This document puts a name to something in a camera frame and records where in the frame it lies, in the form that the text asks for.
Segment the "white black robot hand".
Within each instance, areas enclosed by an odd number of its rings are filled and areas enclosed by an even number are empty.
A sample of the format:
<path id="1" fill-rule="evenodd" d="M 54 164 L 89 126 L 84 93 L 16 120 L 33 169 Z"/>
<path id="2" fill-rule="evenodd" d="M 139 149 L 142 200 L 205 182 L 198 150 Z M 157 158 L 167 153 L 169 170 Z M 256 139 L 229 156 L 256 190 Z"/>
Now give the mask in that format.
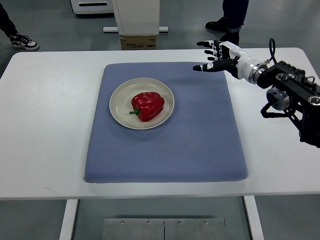
<path id="1" fill-rule="evenodd" d="M 265 62 L 251 58 L 250 54 L 229 41 L 206 40 L 197 43 L 198 46 L 209 49 L 204 52 L 208 63 L 195 65 L 194 71 L 220 72 L 227 71 L 236 79 L 245 79 L 251 84 L 257 84 L 259 75 L 267 69 Z"/>

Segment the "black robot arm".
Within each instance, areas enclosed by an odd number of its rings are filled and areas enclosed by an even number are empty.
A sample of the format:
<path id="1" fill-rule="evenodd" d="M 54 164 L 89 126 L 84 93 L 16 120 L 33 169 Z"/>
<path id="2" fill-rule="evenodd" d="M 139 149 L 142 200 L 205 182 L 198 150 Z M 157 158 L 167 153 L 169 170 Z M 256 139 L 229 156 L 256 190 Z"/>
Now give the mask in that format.
<path id="1" fill-rule="evenodd" d="M 315 77 L 306 77 L 298 69 L 275 58 L 276 44 L 269 39 L 270 68 L 262 67 L 255 75 L 257 85 L 267 89 L 267 104 L 260 113 L 264 118 L 289 118 L 299 131 L 299 140 L 320 147 L 320 86 Z"/>

